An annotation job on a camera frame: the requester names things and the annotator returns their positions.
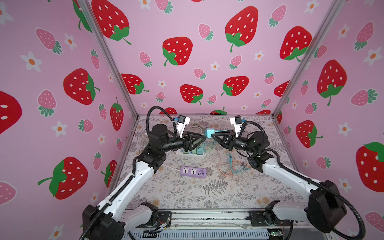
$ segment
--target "table surface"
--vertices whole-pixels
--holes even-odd
[[[202,127],[215,129],[232,129],[230,116],[191,115],[190,124],[186,130],[200,133],[194,124]],[[246,116],[246,120],[260,124],[271,143],[270,148],[276,150],[281,156],[281,162],[292,167],[292,163],[286,153],[282,141],[277,133],[270,116]],[[155,124],[165,124],[168,129],[173,129],[172,124],[166,116],[151,116],[150,129]],[[248,125],[245,133],[257,131],[256,127]],[[145,136],[145,117],[139,118],[133,141],[131,143],[126,161],[124,163],[119,183],[132,170],[132,159],[140,152],[140,146],[144,148],[147,143]],[[291,188],[277,179],[258,172],[250,167],[246,158],[239,155],[235,150],[229,152],[212,139],[204,142],[205,156],[188,157],[175,153],[167,153],[167,159],[159,170],[140,188],[127,209],[134,209],[142,202],[148,201],[161,209],[254,209],[264,208],[271,201],[280,199],[285,202],[304,202],[304,199]],[[229,171],[227,163],[228,154],[232,155],[234,161],[244,162],[249,169],[243,170],[232,176],[223,175]],[[207,178],[183,177],[179,171],[181,166],[205,168]],[[234,170],[240,164],[234,164]]]

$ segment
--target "metal bar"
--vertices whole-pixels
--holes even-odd
[[[113,60],[112,54],[109,51],[109,48],[104,40],[104,36],[101,33],[101,30],[97,24],[95,15],[91,11],[91,6],[89,5],[89,2],[87,0],[78,0],[78,3],[82,9],[82,12],[87,19],[87,22],[89,26],[91,27],[92,33],[96,38],[97,43],[99,44],[99,47],[101,51],[103,52],[103,55],[105,57],[105,60],[107,61],[107,64],[109,68],[111,69],[111,73],[113,77],[115,78],[115,81],[121,91],[121,94],[127,103],[129,110],[131,111],[132,115],[137,119],[138,114],[137,111],[133,105],[133,102],[131,101],[131,98],[129,97],[129,93],[127,88],[125,87],[124,81],[120,75],[120,72],[116,66],[115,61]]]
[[[313,37],[312,42],[308,46],[308,49],[304,55],[304,58],[301,60],[300,64],[297,66],[296,71],[294,72],[294,74],[290,79],[290,83],[288,84],[283,96],[281,97],[279,103],[277,104],[277,107],[273,113],[274,118],[277,117],[277,115],[283,108],[284,103],[288,99],[288,96],[292,93],[301,75],[303,74],[305,67],[307,66],[308,62],[311,60],[314,52],[316,51],[316,48],[320,45],[321,41],[327,34],[329,28],[331,27],[333,21],[336,19],[344,3],[345,3],[345,0],[334,0],[333,3],[331,4],[327,14],[324,17],[323,22],[321,23],[320,27],[318,28],[318,31]]]

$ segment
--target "purple power strip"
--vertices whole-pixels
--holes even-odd
[[[186,177],[206,178],[207,170],[205,168],[182,166],[180,168],[180,174],[181,176],[186,176]]]

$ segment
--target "wire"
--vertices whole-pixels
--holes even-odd
[[[340,199],[341,201],[343,201],[343,202],[349,207],[349,209],[350,209],[350,210],[353,212],[353,214],[355,215],[356,220],[358,221],[358,224],[359,224],[359,233],[357,234],[357,236],[351,237],[351,236],[345,235],[345,234],[343,234],[343,233],[337,231],[335,228],[333,228],[332,231],[333,231],[334,233],[336,233],[337,235],[339,235],[339,236],[341,236],[341,237],[343,237],[343,238],[345,238],[345,239],[347,239],[347,240],[361,240],[361,239],[364,238],[365,233],[366,233],[365,225],[364,225],[364,221],[362,220],[362,218],[361,218],[359,212],[356,210],[356,208],[355,208],[355,207],[354,207],[354,206],[353,206],[347,199],[345,199],[343,196],[341,196],[341,195],[338,194],[337,192],[333,191],[332,189],[330,189],[330,188],[328,188],[328,187],[326,187],[326,186],[324,186],[324,185],[322,185],[322,184],[319,184],[319,183],[317,183],[317,182],[315,182],[315,181],[312,181],[312,179],[310,179],[310,178],[308,178],[308,177],[305,177],[305,176],[301,175],[300,173],[295,172],[295,171],[293,171],[292,169],[290,169],[290,168],[284,166],[284,164],[282,164],[282,163],[280,162],[280,155],[279,155],[275,150],[273,150],[273,149],[271,149],[271,148],[267,148],[267,149],[265,149],[265,150],[263,151],[263,153],[265,153],[265,152],[267,152],[267,151],[271,151],[271,152],[273,152],[273,153],[276,155],[277,163],[279,164],[279,166],[280,166],[281,168],[283,168],[283,169],[286,170],[287,172],[289,172],[289,173],[291,173],[291,174],[293,174],[293,175],[295,175],[295,176],[297,176],[297,177],[299,177],[299,178],[301,178],[301,179],[307,181],[309,184],[313,184],[313,185],[315,185],[315,186],[317,186],[317,187],[319,187],[319,188],[321,188],[321,189],[323,189],[323,190],[325,190],[325,191],[328,191],[330,194],[334,195],[335,197],[337,197],[338,199]]]

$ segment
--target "pink wall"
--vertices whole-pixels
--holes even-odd
[[[253,114],[275,109],[277,95],[283,92],[278,91],[285,89],[298,65],[296,58],[284,58],[295,47],[299,49],[293,55],[304,56],[305,50],[299,50],[309,45],[332,1],[89,2],[139,114],[153,105],[178,113]],[[232,36],[237,32],[240,39]],[[233,96],[225,93],[224,83],[234,84],[234,89],[225,87]]]
[[[366,224],[365,239],[384,238],[383,9],[382,1],[345,3],[317,57],[289,96],[280,123],[301,171],[334,182],[357,208]],[[305,80],[308,90],[303,87]],[[334,89],[326,91],[330,83]],[[315,144],[310,130],[314,126],[317,136],[323,136]],[[358,225],[348,211],[338,229],[352,235]]]
[[[0,238],[77,239],[82,211],[106,194],[101,171],[119,159],[117,138],[124,146],[133,118],[116,82],[109,81],[93,34],[83,24],[79,30],[72,1],[6,0],[0,10]],[[49,32],[36,35],[37,28]],[[52,50],[55,42],[60,54]],[[92,49],[98,59],[91,58]],[[94,101],[88,74],[100,89]],[[124,113],[118,131],[110,118],[116,97]],[[85,121],[82,132],[78,125],[86,119],[93,127]],[[38,185],[49,177],[54,179]]]

